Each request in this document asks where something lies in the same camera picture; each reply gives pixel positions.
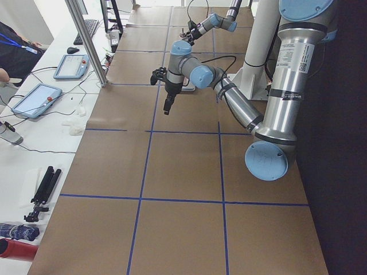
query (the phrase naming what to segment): red object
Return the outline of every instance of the red object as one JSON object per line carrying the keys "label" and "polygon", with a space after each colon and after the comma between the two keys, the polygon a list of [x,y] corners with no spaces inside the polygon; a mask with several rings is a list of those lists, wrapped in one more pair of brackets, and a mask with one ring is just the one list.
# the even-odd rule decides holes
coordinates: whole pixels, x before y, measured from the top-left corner
{"label": "red object", "polygon": [[32,262],[38,245],[30,245],[13,239],[0,239],[0,258]]}

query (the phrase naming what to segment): metal pole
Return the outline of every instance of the metal pole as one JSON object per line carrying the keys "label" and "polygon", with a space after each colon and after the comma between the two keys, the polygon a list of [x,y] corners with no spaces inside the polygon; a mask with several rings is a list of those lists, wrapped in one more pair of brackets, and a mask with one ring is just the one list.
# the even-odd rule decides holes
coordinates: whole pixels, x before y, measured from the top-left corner
{"label": "metal pole", "polygon": [[81,14],[79,5],[77,4],[76,0],[65,0],[65,2],[68,6],[71,17],[74,20],[76,29],[79,32],[85,50],[88,53],[88,57],[91,60],[94,71],[97,74],[99,82],[101,83],[101,86],[104,87],[107,84],[108,80],[104,74],[104,70],[98,59],[98,55],[96,49],[94,48],[92,38],[89,36],[87,28],[85,27],[84,18],[83,15]]}

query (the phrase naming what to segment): light blue joint cap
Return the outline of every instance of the light blue joint cap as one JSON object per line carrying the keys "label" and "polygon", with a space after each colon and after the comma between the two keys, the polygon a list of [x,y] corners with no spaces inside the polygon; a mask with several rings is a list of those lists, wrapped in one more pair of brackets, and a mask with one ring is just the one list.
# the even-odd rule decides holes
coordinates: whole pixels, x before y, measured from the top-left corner
{"label": "light blue joint cap", "polygon": [[190,81],[199,89],[204,89],[213,81],[213,72],[207,66],[198,66],[192,70]]}
{"label": "light blue joint cap", "polygon": [[220,20],[219,20],[218,15],[216,13],[210,14],[209,18],[210,18],[210,23],[212,23],[212,25],[214,27],[218,27],[219,26]]}
{"label": "light blue joint cap", "polygon": [[185,56],[192,51],[191,45],[183,40],[178,40],[172,44],[171,54],[174,56]]}
{"label": "light blue joint cap", "polygon": [[282,149],[270,142],[254,142],[245,154],[247,169],[262,180],[277,180],[288,170],[288,160]]}
{"label": "light blue joint cap", "polygon": [[280,0],[282,17],[292,22],[310,20],[323,13],[334,0]]}
{"label": "light blue joint cap", "polygon": [[233,33],[236,28],[237,28],[237,22],[232,22],[232,24],[228,28],[228,31]]}

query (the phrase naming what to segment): black curtain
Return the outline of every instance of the black curtain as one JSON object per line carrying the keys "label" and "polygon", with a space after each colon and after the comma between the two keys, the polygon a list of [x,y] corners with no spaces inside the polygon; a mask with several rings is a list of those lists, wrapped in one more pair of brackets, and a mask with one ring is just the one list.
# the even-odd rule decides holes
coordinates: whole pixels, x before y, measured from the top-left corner
{"label": "black curtain", "polygon": [[367,2],[339,5],[315,51],[295,133],[297,162],[330,275],[367,274]]}

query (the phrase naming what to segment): tablet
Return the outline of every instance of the tablet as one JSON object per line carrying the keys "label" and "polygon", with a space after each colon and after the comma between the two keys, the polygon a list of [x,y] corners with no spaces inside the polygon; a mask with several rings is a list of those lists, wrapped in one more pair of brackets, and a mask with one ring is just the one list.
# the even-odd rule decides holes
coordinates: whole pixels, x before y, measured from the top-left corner
{"label": "tablet", "polygon": [[53,78],[56,80],[77,80],[88,69],[89,57],[86,54],[65,54],[61,59]]}
{"label": "tablet", "polygon": [[62,91],[60,88],[40,83],[19,101],[11,111],[15,115],[35,119],[60,97]]}

